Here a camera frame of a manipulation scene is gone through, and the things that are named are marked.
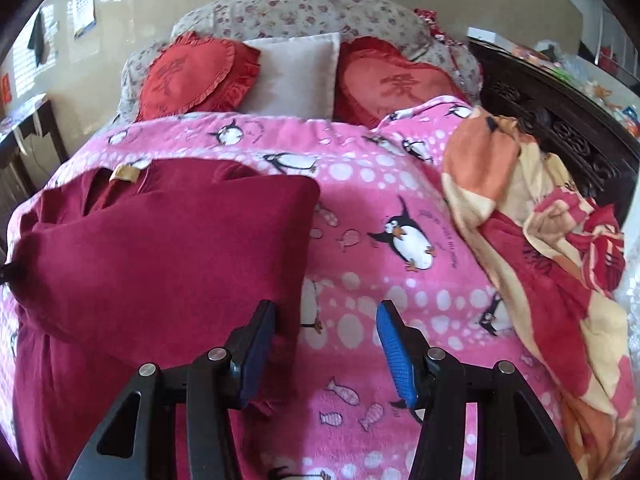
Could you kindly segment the left red heart pillow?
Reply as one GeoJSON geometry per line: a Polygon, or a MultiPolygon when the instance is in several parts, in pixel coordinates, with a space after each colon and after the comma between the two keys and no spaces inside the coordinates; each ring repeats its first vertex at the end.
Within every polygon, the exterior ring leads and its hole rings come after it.
{"type": "Polygon", "coordinates": [[[259,73],[259,50],[239,41],[188,32],[151,64],[140,91],[137,120],[234,112],[259,73]]]}

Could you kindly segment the white square pillow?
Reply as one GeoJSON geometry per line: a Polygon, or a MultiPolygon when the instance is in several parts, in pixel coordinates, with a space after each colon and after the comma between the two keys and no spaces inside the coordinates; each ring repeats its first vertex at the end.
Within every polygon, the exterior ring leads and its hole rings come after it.
{"type": "Polygon", "coordinates": [[[239,106],[243,114],[303,119],[333,117],[341,36],[247,40],[260,51],[260,72],[239,106]]]}

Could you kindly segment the dark wooden side table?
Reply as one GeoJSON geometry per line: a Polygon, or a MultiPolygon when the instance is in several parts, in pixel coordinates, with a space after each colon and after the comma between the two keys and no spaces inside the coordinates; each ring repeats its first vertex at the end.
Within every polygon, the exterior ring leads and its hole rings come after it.
{"type": "Polygon", "coordinates": [[[1,119],[1,221],[32,197],[70,156],[53,103],[40,93],[1,119]]]}

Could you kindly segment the right red heart pillow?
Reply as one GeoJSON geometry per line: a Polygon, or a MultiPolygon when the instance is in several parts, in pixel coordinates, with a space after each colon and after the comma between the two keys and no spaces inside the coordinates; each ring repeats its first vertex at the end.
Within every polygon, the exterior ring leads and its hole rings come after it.
{"type": "Polygon", "coordinates": [[[334,92],[337,122],[374,128],[396,110],[438,96],[469,101],[444,70],[409,61],[387,41],[360,37],[341,44],[334,92]]]}

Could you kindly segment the orange red patterned blanket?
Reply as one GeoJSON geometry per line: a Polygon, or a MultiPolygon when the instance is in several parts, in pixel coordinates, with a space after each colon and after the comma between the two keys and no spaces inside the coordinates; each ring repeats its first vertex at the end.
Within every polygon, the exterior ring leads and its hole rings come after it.
{"type": "Polygon", "coordinates": [[[612,206],[582,196],[518,123],[474,108],[454,129],[442,190],[460,235],[526,350],[558,387],[565,441],[585,479],[609,479],[634,440],[625,269],[612,206]]]}

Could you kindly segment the red heart pillow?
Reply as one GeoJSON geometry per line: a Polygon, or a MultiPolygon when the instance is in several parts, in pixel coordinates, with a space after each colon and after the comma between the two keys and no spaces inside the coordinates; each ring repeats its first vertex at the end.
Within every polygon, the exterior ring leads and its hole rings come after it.
{"type": "Polygon", "coordinates": [[[337,122],[374,128],[396,110],[438,96],[469,101],[444,70],[409,61],[387,41],[360,37],[341,44],[334,92],[337,122]]]}
{"type": "Polygon", "coordinates": [[[259,73],[259,50],[239,41],[188,32],[151,64],[140,91],[137,120],[234,112],[259,73]]]}

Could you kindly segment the floral bed cover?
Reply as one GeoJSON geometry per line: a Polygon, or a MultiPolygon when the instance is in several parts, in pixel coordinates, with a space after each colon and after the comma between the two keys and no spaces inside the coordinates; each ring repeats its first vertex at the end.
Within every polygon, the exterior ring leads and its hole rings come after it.
{"type": "Polygon", "coordinates": [[[390,0],[215,0],[183,15],[167,39],[134,52],[122,68],[116,118],[136,119],[143,81],[171,39],[187,32],[238,41],[341,35],[342,53],[396,48],[407,60],[443,70],[462,92],[480,102],[482,66],[469,47],[439,28],[434,11],[410,10],[390,0]]]}

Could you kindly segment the pink penguin fleece blanket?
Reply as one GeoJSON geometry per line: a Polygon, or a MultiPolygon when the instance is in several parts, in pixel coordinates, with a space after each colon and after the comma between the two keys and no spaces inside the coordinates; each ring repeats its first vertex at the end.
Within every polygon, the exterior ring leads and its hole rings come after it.
{"type": "MultiPolygon", "coordinates": [[[[442,150],[465,107],[445,96],[373,131],[339,122],[238,114],[189,114],[137,122],[93,136],[58,168],[44,191],[10,220],[12,249],[47,200],[96,168],[119,164],[143,174],[177,159],[233,160],[261,176],[305,176],[320,195],[309,228],[297,301],[302,300],[290,379],[273,400],[232,415],[242,422],[241,467],[249,479],[268,472],[326,474],[332,479],[408,479],[419,422],[402,408],[375,329],[378,303],[392,300],[431,344],[480,366],[516,362],[562,434],[558,392],[512,330],[480,326],[498,299],[471,249],[457,233],[428,162],[400,154],[396,141],[442,150]]],[[[30,328],[20,335],[18,303],[1,286],[1,431],[36,479],[62,479],[114,395],[130,364],[107,362],[30,328]]]]}

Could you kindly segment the dark carved wooden headboard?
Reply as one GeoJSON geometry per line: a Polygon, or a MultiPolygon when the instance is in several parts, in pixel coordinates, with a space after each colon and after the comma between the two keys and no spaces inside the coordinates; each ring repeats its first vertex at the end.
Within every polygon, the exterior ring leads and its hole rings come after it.
{"type": "Polygon", "coordinates": [[[558,155],[582,195],[628,217],[639,177],[639,143],[602,107],[570,84],[486,42],[469,48],[483,69],[480,102],[513,117],[540,148],[558,155]]]}

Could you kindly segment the dark red fleece garment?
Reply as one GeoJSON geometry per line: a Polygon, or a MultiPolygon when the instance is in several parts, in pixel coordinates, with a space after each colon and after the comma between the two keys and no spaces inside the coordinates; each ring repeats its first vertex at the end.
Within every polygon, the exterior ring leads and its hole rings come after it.
{"type": "Polygon", "coordinates": [[[192,361],[259,301],[277,330],[256,399],[288,395],[318,183],[232,162],[93,169],[21,218],[10,289],[14,426],[35,479],[63,479],[137,367],[192,361]]]}

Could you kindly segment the wall calendar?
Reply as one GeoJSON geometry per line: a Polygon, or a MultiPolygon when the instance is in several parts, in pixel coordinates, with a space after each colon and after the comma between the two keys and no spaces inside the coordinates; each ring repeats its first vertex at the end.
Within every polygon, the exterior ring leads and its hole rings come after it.
{"type": "Polygon", "coordinates": [[[85,35],[96,24],[94,0],[72,0],[72,22],[75,38],[85,35]]]}

